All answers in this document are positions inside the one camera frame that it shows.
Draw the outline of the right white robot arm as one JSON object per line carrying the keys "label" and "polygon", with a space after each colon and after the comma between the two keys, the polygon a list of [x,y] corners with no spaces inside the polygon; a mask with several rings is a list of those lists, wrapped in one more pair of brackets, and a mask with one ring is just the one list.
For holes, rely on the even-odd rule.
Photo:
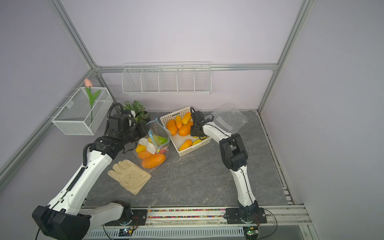
{"label": "right white robot arm", "polygon": [[221,129],[213,119],[206,119],[201,111],[196,111],[193,107],[190,108],[190,113],[193,121],[191,136],[201,140],[210,137],[219,144],[222,162],[234,178],[240,217],[246,223],[252,222],[257,218],[259,204],[248,178],[248,153],[241,136]]}

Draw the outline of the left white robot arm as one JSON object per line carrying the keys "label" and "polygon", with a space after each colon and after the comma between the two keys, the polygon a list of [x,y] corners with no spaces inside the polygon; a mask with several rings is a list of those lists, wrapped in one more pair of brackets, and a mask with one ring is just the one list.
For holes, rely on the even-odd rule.
{"label": "left white robot arm", "polygon": [[123,201],[85,210],[82,205],[101,173],[125,146],[148,134],[150,120],[148,112],[141,116],[125,110],[120,103],[111,105],[104,135],[84,147],[77,172],[46,206],[37,206],[33,211],[38,233],[57,240],[81,240],[98,226],[112,221],[128,224],[132,220],[131,205]]}

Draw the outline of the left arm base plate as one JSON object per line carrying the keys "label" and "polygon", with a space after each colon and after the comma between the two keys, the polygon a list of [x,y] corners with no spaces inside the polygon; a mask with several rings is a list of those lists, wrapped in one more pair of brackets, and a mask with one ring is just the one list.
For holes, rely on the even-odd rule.
{"label": "left arm base plate", "polygon": [[148,211],[145,209],[131,209],[123,213],[120,219],[106,223],[106,226],[144,226]]}

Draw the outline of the large orange mango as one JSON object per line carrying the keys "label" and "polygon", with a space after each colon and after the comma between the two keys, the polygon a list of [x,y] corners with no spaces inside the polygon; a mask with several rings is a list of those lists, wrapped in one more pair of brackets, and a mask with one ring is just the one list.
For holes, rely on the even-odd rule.
{"label": "large orange mango", "polygon": [[166,156],[164,154],[151,155],[142,160],[141,165],[145,169],[152,169],[161,165],[165,160]]}

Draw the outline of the clear zip-top bag blue zipper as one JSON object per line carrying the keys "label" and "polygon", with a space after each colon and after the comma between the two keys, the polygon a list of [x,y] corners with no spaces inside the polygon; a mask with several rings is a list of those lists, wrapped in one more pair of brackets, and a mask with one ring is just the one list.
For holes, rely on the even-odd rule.
{"label": "clear zip-top bag blue zipper", "polygon": [[[145,168],[143,168],[142,165],[141,165],[142,160],[138,158],[138,153],[141,152],[141,151],[147,150],[148,152],[152,153],[153,155],[156,155],[157,152],[160,149],[167,148],[168,151],[164,154],[166,156],[166,159],[167,159],[167,157],[169,155],[169,144],[171,142],[171,133],[169,132],[169,130],[167,130],[162,125],[162,123],[159,121],[158,118],[156,118],[153,121],[150,121],[145,126],[149,127],[148,134],[145,137],[139,139],[138,145],[137,145],[137,147],[134,150],[134,154],[137,157],[137,161],[139,163],[139,167],[144,169],[147,173],[151,173],[156,168],[158,168],[160,165],[157,166],[156,168],[152,168],[152,169],[145,169]],[[166,144],[163,144],[163,145],[157,145],[155,143],[155,141],[153,140],[153,135],[167,138],[168,142]]]}

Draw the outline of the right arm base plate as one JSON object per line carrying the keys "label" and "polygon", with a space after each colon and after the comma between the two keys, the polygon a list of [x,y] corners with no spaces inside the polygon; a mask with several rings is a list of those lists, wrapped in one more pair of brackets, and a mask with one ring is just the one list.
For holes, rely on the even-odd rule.
{"label": "right arm base plate", "polygon": [[268,222],[264,208],[251,210],[251,213],[240,208],[226,208],[224,218],[228,224],[266,224]]}

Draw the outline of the green mango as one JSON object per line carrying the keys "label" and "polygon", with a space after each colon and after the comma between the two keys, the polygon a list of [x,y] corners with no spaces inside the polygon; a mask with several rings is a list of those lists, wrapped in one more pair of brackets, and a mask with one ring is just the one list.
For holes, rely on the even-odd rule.
{"label": "green mango", "polygon": [[161,136],[155,136],[155,135],[153,135],[153,140],[155,141],[155,143],[157,145],[163,145],[163,144],[166,144],[168,142],[167,138],[164,138]]}

